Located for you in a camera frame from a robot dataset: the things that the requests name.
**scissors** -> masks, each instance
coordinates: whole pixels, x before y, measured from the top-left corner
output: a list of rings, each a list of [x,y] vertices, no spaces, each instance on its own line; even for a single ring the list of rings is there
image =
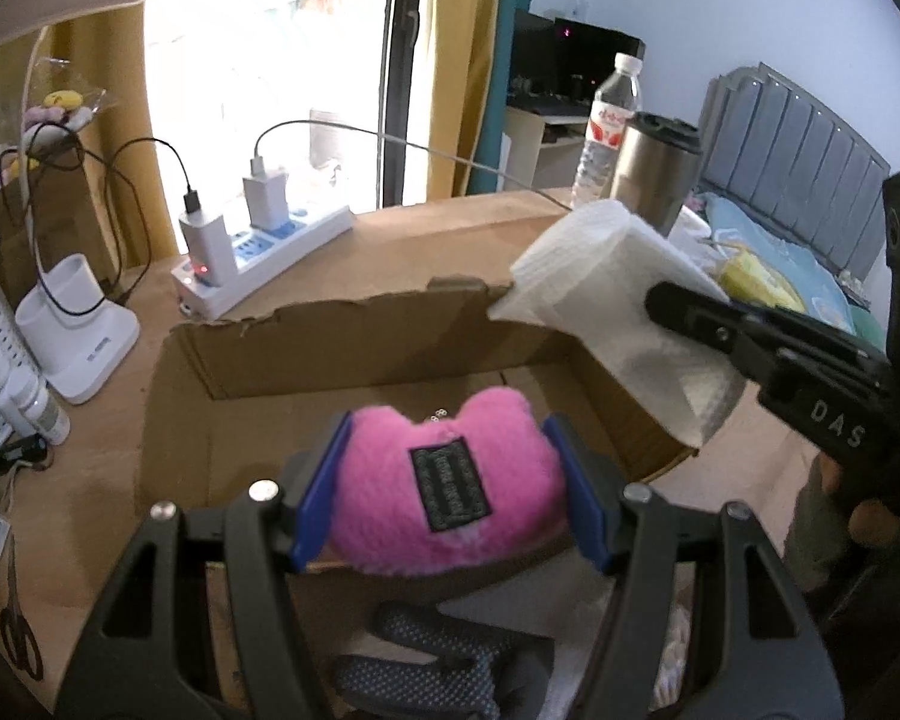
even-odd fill
[[[7,656],[14,668],[24,671],[31,678],[40,682],[43,679],[43,658],[37,646],[34,631],[20,610],[20,598],[17,596],[17,550],[10,534],[10,558],[7,564],[7,585],[10,593],[7,596],[7,607],[0,612],[0,636],[4,640]],[[34,663],[31,664],[31,651]]]

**water bottle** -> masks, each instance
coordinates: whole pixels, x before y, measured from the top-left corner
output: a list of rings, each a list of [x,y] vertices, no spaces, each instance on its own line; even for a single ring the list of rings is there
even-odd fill
[[[613,64],[615,73],[597,89],[590,108],[586,142],[573,181],[574,207],[600,199],[613,175],[626,120],[640,110],[640,84],[636,76],[643,62],[635,56],[618,53]]]

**black monitor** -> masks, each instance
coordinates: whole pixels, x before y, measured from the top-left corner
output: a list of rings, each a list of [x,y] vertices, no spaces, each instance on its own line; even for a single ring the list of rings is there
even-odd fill
[[[511,95],[552,95],[558,85],[554,22],[517,10],[508,92]]]
[[[589,23],[557,19],[557,93],[573,100],[592,100],[593,93],[613,73],[618,53],[643,59],[646,45],[639,38]]]

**scissors handle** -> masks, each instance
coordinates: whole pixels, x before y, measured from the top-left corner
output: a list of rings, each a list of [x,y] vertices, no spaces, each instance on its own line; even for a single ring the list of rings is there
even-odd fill
[[[8,608],[0,612],[0,638],[4,641],[7,657],[13,667],[28,674],[35,682],[43,680],[43,658],[36,644],[34,631],[21,614],[14,614]],[[34,653],[31,665],[29,655]]]

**white wall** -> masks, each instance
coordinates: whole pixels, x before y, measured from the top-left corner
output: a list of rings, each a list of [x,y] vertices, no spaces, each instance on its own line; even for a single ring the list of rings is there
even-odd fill
[[[762,61],[900,170],[900,13],[891,0],[533,0],[530,9],[576,10],[643,39],[648,110],[696,122],[711,79]],[[868,283],[874,314],[885,320],[889,278],[878,276]]]

